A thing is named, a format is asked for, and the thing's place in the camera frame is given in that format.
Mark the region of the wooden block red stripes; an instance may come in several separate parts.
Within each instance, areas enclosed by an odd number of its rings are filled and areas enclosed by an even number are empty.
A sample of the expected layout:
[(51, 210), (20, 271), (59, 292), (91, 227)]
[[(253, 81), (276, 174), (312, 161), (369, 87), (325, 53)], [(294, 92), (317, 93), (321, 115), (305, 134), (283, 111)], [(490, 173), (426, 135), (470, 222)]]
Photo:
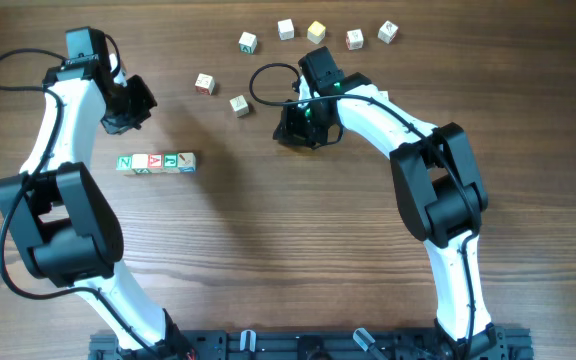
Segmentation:
[(247, 115), (250, 112), (248, 102), (243, 95), (230, 99), (229, 103), (237, 118)]

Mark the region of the green N block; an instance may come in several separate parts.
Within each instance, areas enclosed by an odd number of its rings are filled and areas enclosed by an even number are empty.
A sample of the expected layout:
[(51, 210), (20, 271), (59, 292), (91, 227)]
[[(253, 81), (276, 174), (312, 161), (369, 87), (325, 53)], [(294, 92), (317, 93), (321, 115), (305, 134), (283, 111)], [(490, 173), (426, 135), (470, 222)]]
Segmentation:
[(133, 174), (132, 156), (121, 155), (117, 158), (116, 170), (124, 175)]

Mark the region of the plain wooden block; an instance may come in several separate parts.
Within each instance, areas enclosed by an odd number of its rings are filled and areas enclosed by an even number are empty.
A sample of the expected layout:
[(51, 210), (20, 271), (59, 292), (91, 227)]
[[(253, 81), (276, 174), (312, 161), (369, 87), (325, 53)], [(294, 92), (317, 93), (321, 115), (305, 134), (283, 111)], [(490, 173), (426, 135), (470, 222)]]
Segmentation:
[(149, 174), (148, 154), (133, 154), (131, 156), (131, 169), (135, 174)]

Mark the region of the wooden block blue picture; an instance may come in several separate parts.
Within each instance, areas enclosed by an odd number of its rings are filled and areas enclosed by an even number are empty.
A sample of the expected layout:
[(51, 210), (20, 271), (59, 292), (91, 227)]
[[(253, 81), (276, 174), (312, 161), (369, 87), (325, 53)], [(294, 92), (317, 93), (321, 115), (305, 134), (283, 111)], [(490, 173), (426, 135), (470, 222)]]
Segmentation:
[(197, 168), (195, 154), (192, 152), (178, 153), (177, 166), (180, 173), (195, 172)]

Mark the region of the green picture block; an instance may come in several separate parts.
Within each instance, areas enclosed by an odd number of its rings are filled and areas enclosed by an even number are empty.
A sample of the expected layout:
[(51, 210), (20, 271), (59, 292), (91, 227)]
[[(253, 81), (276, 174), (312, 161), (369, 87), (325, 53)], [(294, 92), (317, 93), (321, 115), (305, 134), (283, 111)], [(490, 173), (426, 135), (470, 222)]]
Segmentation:
[(176, 153), (163, 155), (163, 171), (166, 173), (178, 173), (178, 155)]

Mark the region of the red A block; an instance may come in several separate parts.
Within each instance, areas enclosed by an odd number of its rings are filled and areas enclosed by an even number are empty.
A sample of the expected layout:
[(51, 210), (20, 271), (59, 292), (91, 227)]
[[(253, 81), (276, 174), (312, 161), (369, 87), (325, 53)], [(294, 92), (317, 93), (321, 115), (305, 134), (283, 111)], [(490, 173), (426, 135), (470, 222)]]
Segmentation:
[(164, 171), (162, 154), (149, 154), (147, 167), (150, 173), (162, 173)]

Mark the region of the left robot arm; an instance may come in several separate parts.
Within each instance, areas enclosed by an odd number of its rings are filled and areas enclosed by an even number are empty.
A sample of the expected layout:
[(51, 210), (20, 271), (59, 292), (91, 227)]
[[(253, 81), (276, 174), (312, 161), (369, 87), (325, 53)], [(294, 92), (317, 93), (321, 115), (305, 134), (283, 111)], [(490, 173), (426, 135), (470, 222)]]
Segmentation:
[(123, 262), (120, 223), (89, 171), (97, 129), (138, 129), (156, 101), (140, 76), (126, 77), (111, 36), (81, 27), (66, 43), (36, 88), (46, 103), (33, 150), (0, 179), (1, 278), (30, 300), (84, 299), (115, 334), (112, 359), (191, 359), (191, 343)]

